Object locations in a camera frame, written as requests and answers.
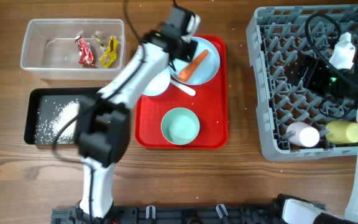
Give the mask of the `orange carrot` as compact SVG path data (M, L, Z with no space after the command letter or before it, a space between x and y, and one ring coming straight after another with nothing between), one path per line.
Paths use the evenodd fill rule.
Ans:
M187 82L195 70L200 66L203 60L208 56L209 50L203 50L196 58L193 59L179 74L178 79L181 82Z

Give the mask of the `light blue plate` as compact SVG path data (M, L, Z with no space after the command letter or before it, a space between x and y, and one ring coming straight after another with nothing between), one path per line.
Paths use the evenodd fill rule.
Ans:
M217 48L208 40L202 37L192 37L192 40L198 43L195 51L195 57L203 50L208 50L209 54L200 63L198 68L194 71L190 79L185 82L187 85L201 85L210 81L220 68L220 56Z

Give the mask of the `light blue bowl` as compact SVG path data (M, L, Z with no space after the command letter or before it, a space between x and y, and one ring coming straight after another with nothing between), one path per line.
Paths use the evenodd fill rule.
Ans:
M147 85L143 94L145 96L158 96L161 95L169 86L171 80L169 69L164 69Z

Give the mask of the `white spoon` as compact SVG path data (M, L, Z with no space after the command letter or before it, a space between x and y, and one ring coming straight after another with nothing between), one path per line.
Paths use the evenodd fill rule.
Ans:
M186 94L190 95L190 96L195 96L196 95L196 91L182 83L176 82L175 80L170 80L170 83L173 84L174 86L176 86L178 89L180 89L181 91L185 92Z

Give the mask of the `pink plastic cup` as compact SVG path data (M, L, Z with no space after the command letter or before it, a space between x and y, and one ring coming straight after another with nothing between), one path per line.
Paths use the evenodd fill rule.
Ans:
M301 147L314 147L319 142L319 131L301 121L290 124L286 133L293 133L288 140L290 143Z

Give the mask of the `yellow plastic cup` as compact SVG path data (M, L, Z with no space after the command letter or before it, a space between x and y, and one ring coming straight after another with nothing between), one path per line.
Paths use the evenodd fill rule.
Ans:
M350 144L358 142L358 124L350 121L335 120L326 125L329 132L326 139L332 144Z

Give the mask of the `yellow snack wrapper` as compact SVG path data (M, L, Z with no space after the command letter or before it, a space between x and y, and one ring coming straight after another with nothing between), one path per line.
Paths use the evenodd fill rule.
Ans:
M113 62L117 59L117 46L119 41L116 39L115 36L111 36L110 40L106 43L102 42L102 39L94 35L95 40L98 42L101 50L104 52L100 58L100 64L104 68L109 68Z

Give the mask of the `green bowl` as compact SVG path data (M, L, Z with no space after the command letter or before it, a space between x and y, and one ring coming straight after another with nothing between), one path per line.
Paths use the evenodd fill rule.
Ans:
M163 116L160 128L168 142L183 146L196 139L200 131L200 121L192 110L174 108Z

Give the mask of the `red foil wrapper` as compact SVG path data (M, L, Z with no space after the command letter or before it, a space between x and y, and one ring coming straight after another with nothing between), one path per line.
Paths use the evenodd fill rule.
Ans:
M94 66L94 57L90 46L87 44L85 39L80 35L75 39L75 44L79 50L79 61L80 65Z

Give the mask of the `white rice pile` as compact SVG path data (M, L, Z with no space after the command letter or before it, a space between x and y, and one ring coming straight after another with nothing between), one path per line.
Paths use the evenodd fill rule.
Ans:
M54 95L42 96L35 125L36 145L51 145L59 131L79 110L79 96Z

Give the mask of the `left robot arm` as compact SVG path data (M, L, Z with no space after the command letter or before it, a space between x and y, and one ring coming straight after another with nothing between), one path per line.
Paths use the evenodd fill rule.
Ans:
M114 167L129 145L131 110L147 85L175 59L193 60L201 18L174 5L158 30L139 37L129 63L109 84L80 101L73 136L84 165L83 198L76 208L83 223L112 221Z

